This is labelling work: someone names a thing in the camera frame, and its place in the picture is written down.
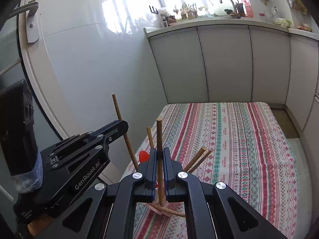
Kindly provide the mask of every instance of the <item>tiled floor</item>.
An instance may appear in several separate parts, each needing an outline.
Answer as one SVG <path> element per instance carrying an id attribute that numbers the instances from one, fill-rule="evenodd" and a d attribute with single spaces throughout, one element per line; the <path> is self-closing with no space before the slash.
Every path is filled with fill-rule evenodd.
<path id="1" fill-rule="evenodd" d="M 310 177 L 305 153 L 299 138 L 299 134 L 286 111 L 284 109 L 272 109 L 272 113 L 283 130 L 291 146 L 291 150 L 296 157 L 299 194 L 294 239 L 304 239 L 309 231 L 312 207 Z"/>

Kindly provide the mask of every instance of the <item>cabinet door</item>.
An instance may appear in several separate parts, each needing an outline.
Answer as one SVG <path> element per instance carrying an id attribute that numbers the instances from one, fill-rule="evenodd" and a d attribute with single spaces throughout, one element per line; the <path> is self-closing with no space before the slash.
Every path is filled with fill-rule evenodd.
<path id="1" fill-rule="evenodd" d="M 304 128 L 315 97 L 318 79 L 318 43 L 291 36 L 291 69 L 286 100 L 301 129 Z"/>
<path id="2" fill-rule="evenodd" d="M 208 102 L 205 68 L 196 28 L 158 35 L 150 38 L 150 43 L 167 102 Z"/>
<path id="3" fill-rule="evenodd" d="M 303 131 L 308 167 L 312 179 L 312 187 L 315 192 L 314 217 L 319 215 L 319 96 L 316 95 L 313 106 Z"/>
<path id="4" fill-rule="evenodd" d="M 253 26 L 249 31 L 253 50 L 252 101 L 284 104 L 290 72 L 288 33 Z"/>
<path id="5" fill-rule="evenodd" d="M 247 26 L 198 28 L 210 102 L 250 102 L 252 55 Z"/>

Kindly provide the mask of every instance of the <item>patterned tablecloth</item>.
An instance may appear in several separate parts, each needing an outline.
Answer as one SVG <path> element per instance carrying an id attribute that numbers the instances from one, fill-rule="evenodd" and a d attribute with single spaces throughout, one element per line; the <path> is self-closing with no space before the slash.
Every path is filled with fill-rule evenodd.
<path id="1" fill-rule="evenodd" d="M 293 238 L 298 201 L 295 157 L 265 103 L 169 104 L 163 119 L 163 146 L 183 167 L 201 146 L 212 150 L 193 172 L 201 181 L 223 181 L 286 237 Z M 156 123 L 152 128 L 156 144 Z M 149 152 L 148 138 L 140 150 Z M 123 177 L 135 172 L 130 163 Z M 169 208 L 184 212 L 182 203 Z M 136 207 L 133 238 L 187 238 L 182 217 Z"/>

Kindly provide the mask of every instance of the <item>metal pivot bolt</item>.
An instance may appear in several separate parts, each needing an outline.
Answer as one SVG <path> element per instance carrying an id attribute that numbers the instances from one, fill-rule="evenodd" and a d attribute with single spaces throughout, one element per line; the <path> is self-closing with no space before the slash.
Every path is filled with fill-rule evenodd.
<path id="1" fill-rule="evenodd" d="M 226 188 L 226 184 L 223 182 L 218 182 L 216 183 L 216 187 L 220 190 L 223 190 L 224 188 Z"/>
<path id="2" fill-rule="evenodd" d="M 143 176 L 143 174 L 141 174 L 140 172 L 135 172 L 135 173 L 133 173 L 133 178 L 134 179 L 139 179 L 139 178 L 141 178 Z"/>
<path id="3" fill-rule="evenodd" d="M 179 178 L 185 179 L 185 178 L 187 178 L 188 173 L 187 172 L 179 172 L 177 175 Z"/>
<path id="4" fill-rule="evenodd" d="M 105 185 L 103 183 L 97 183 L 95 184 L 94 188 L 97 190 L 97 191 L 101 191 L 102 189 L 105 188 Z"/>

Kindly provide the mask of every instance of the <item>faucet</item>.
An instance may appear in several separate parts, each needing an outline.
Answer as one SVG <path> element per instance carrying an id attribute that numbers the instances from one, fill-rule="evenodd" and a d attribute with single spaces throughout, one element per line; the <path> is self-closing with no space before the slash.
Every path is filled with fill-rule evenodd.
<path id="1" fill-rule="evenodd" d="M 234 9 L 234 14 L 236 14 L 236 15 L 238 16 L 234 2 L 233 2 L 232 0 L 230 0 L 230 1 L 232 2 L 232 7 L 233 7 L 233 9 Z"/>

